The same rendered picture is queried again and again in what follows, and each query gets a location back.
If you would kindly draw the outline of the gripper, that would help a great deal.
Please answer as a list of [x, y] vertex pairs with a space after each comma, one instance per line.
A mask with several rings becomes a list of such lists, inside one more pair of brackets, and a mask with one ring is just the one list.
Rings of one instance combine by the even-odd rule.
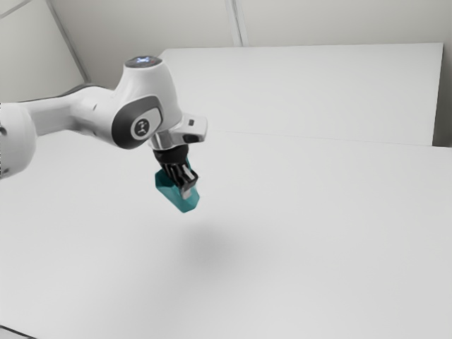
[[155, 159], [164, 172], [169, 173], [169, 178], [177, 187], [182, 198], [191, 196], [191, 190], [198, 181], [188, 162], [188, 145], [178, 145], [167, 150], [153, 150]]

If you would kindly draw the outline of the teal faceted mug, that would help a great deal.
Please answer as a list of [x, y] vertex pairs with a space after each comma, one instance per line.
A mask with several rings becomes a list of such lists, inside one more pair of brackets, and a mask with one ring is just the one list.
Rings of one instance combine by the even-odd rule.
[[194, 210], [200, 200], [196, 185], [191, 190], [191, 196], [182, 198], [177, 187], [172, 183], [171, 179], [161, 169], [155, 173], [156, 189], [180, 212], [187, 213]]

